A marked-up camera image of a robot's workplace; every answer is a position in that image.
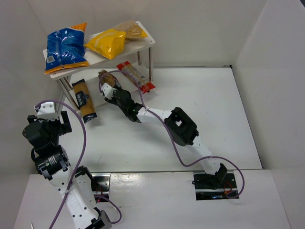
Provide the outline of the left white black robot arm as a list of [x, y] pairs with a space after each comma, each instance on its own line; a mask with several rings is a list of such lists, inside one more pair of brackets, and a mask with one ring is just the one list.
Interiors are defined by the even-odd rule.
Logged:
[[77, 229], [109, 229], [112, 224], [104, 210], [98, 209], [91, 189], [93, 178], [89, 170], [78, 167], [73, 172], [68, 156], [59, 144], [59, 137], [72, 131], [66, 111], [62, 119], [54, 114], [51, 119], [29, 115], [23, 136], [33, 146], [31, 158], [36, 170], [58, 191], [72, 216]]

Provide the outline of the tricolour fusilli pasta bag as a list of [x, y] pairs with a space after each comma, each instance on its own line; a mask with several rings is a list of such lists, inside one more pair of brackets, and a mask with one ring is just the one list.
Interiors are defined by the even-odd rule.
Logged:
[[107, 83], [112, 88], [121, 88], [121, 84], [119, 83], [118, 79], [111, 73], [108, 73], [106, 70], [99, 71], [98, 78], [101, 81], [101, 86]]

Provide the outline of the yellow pasta bag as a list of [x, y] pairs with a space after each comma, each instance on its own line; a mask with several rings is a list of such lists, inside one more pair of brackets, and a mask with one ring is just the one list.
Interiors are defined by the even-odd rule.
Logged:
[[92, 38], [84, 46], [112, 60], [124, 50], [125, 40], [126, 32], [108, 29]]

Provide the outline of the white two-tier metal shelf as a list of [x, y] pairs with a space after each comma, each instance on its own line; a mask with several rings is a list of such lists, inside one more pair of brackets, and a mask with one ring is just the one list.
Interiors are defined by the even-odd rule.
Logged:
[[116, 65], [124, 61], [129, 61], [141, 73], [143, 73], [147, 79], [152, 81], [152, 52], [155, 40], [139, 21], [137, 24], [145, 31], [147, 37], [126, 43], [122, 53], [115, 59], [109, 60], [90, 49], [85, 49], [84, 58], [88, 61], [89, 66], [64, 69], [50, 74], [51, 79], [56, 81], [61, 88], [59, 100], [70, 104], [76, 111], [78, 111], [78, 104], [71, 84], [84, 79], [89, 89], [93, 105], [97, 107], [106, 103], [98, 89], [98, 72], [100, 70], [115, 70]]

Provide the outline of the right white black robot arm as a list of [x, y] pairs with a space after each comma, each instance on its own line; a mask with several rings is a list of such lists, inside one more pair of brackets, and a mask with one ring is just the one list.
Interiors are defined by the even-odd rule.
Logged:
[[203, 144], [195, 122], [183, 111], [176, 107], [173, 110], [159, 110], [144, 107], [134, 102], [131, 94], [118, 87], [111, 87], [104, 83], [102, 94], [105, 101], [120, 108], [125, 116], [132, 122], [150, 123], [166, 127], [176, 145], [186, 147], [192, 153], [204, 158], [200, 161], [205, 178], [201, 180], [202, 186], [207, 189], [218, 189], [227, 174], [227, 168], [218, 159], [212, 158], [212, 153]]

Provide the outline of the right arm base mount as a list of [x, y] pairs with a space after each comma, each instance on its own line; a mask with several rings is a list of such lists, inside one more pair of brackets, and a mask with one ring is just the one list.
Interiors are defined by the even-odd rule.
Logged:
[[221, 184], [208, 183], [209, 175], [204, 172], [194, 173], [192, 184], [195, 188], [195, 197], [200, 200], [228, 199], [238, 194], [238, 188], [233, 171], [229, 171]]

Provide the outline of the red spaghetti pack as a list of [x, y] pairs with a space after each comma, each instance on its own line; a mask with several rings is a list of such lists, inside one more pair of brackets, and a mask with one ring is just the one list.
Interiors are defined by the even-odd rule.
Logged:
[[130, 80], [135, 80], [135, 85], [138, 85], [143, 93], [147, 93], [155, 88], [148, 78], [139, 70], [138, 67], [131, 64], [129, 61], [122, 62], [116, 66], [120, 71], [128, 73]]

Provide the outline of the clear beige pasta bag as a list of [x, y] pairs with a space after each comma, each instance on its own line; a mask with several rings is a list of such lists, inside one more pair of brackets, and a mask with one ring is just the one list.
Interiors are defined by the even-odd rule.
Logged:
[[124, 21], [113, 27], [116, 31], [126, 33], [126, 41], [135, 41], [148, 37], [146, 32], [135, 21]]

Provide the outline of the la sicilia spaghetti pack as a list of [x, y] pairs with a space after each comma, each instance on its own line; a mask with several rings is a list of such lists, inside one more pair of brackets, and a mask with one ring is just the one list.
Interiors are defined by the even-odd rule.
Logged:
[[84, 79], [81, 79], [73, 83], [72, 87], [84, 123], [86, 124], [90, 120], [96, 119], [97, 114], [86, 81]]

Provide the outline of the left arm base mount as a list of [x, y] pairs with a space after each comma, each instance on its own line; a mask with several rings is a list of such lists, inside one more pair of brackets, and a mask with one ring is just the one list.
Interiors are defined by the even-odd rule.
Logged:
[[107, 202], [101, 196], [109, 199], [111, 174], [92, 173], [91, 190], [97, 203]]

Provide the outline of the blue orange pasta bag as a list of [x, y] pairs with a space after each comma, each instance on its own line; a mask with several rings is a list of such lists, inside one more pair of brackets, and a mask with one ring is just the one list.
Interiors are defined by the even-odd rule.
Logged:
[[47, 36], [45, 74], [63, 69], [86, 67], [84, 37], [87, 23], [66, 27]]

